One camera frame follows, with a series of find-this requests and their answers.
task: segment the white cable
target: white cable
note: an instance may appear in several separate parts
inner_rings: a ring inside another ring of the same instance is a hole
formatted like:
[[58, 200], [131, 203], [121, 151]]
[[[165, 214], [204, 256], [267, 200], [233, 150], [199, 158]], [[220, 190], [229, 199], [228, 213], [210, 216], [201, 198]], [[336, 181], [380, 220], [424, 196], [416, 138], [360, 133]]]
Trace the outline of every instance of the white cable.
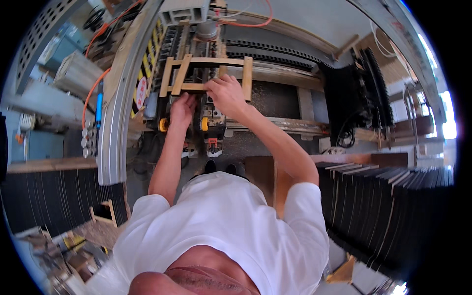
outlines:
[[396, 57], [396, 54], [393, 53], [393, 52], [390, 52], [387, 50], [387, 48], [385, 48], [380, 42], [379, 40], [377, 39], [377, 34], [376, 34], [376, 31], [377, 31], [377, 28], [374, 29], [374, 23], [372, 22], [372, 20], [370, 20], [371, 22], [371, 30], [372, 30], [372, 34], [374, 35], [374, 40], [375, 40], [375, 44], [377, 45], [377, 48], [379, 49], [380, 53], [383, 54], [383, 56], [387, 57], [387, 58], [393, 58], [393, 57]]
[[220, 18], [227, 18], [227, 17], [235, 17], [235, 16], [238, 16], [238, 15], [240, 15], [241, 13], [246, 12], [249, 8], [251, 8], [251, 5], [252, 5], [252, 3], [250, 3], [248, 7], [244, 8], [243, 10], [241, 10], [241, 11], [239, 11], [239, 12], [230, 14], [230, 15], [228, 15], [228, 16], [213, 17], [213, 19], [220, 19]]

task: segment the shoe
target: shoe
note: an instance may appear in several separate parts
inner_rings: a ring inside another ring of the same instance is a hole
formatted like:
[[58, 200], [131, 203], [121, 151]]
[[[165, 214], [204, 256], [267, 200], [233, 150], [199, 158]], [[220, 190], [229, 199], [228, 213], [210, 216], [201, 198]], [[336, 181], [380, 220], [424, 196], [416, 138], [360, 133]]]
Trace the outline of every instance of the shoe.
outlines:
[[213, 160], [208, 160], [205, 165], [205, 173], [213, 173], [216, 172], [216, 164]]
[[226, 173], [237, 175], [237, 169], [235, 164], [229, 164], [225, 170]]

